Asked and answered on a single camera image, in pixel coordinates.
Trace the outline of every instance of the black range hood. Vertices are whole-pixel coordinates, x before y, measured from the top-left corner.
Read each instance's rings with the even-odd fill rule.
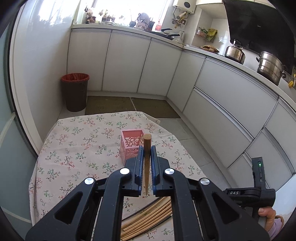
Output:
[[[223,0],[230,41],[257,53],[267,51],[280,59],[292,73],[294,35],[277,9],[250,1]]]

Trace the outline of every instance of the hand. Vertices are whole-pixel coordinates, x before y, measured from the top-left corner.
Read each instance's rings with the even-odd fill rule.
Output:
[[[268,232],[274,224],[276,211],[273,210],[272,207],[261,207],[258,210],[258,214],[261,217],[266,217],[266,224],[264,229]]]

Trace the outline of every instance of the purple sleeve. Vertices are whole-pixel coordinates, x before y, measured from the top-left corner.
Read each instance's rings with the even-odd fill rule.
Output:
[[[280,218],[276,218],[274,220],[274,224],[272,226],[272,228],[268,231],[268,234],[270,236],[270,240],[273,240],[274,237],[279,233],[279,231],[281,230],[281,219]]]

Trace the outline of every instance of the water heater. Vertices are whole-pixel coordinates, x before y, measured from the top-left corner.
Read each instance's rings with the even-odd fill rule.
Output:
[[[174,0],[173,6],[194,14],[196,0]]]

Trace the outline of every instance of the silver screw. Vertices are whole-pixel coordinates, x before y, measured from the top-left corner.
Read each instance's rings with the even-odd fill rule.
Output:
[[[174,172],[175,172],[175,170],[172,169],[172,168],[165,169],[165,173],[168,174],[168,175],[172,175]]]
[[[94,179],[91,177],[88,177],[87,179],[84,180],[84,183],[87,185],[93,184],[94,183]]]
[[[210,180],[207,178],[203,178],[200,180],[200,183],[203,185],[209,185],[210,184]]]
[[[128,174],[128,173],[129,173],[129,169],[128,169],[128,168],[121,168],[121,169],[120,169],[120,173],[121,173],[122,175]]]

